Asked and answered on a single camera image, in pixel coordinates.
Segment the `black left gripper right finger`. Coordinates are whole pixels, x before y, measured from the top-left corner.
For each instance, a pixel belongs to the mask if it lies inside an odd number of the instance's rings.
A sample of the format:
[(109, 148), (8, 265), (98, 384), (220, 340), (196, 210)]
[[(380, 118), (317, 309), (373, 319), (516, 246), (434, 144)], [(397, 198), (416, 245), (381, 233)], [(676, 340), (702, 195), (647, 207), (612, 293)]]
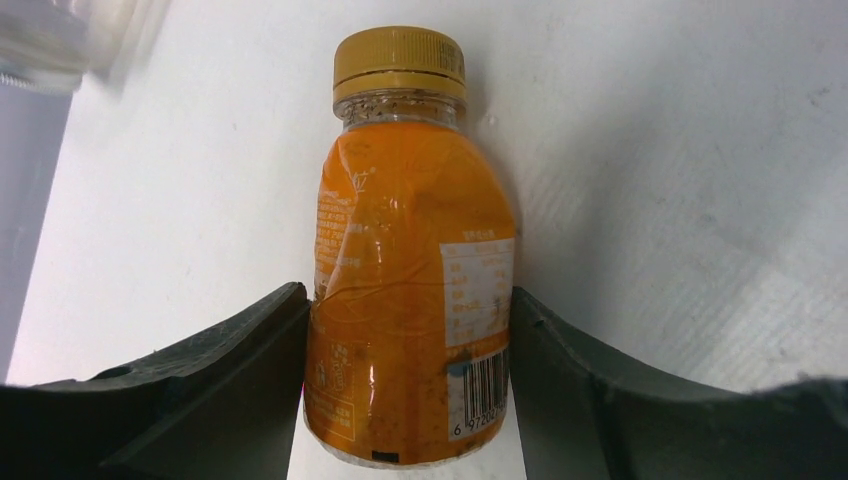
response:
[(687, 380), (580, 331), (522, 288), (510, 370), (531, 479), (843, 479), (847, 383), (752, 393)]

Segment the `small orange juice bottle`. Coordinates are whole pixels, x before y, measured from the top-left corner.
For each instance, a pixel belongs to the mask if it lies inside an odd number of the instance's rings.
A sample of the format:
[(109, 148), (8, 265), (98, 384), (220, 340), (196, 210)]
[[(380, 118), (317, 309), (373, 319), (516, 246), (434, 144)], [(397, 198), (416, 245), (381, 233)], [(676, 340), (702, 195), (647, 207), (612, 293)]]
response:
[(504, 420), (516, 225), (464, 133), (466, 97), (442, 33), (383, 26), (336, 50), (304, 417), (350, 463), (448, 461)]

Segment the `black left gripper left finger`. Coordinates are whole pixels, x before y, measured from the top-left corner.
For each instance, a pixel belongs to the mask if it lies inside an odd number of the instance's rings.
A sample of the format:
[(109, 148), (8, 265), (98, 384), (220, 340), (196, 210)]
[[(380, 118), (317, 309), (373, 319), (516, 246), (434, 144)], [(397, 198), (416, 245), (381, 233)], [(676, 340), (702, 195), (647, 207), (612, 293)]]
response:
[(284, 479), (310, 303), (285, 284), (86, 380), (1, 390), (5, 479)]

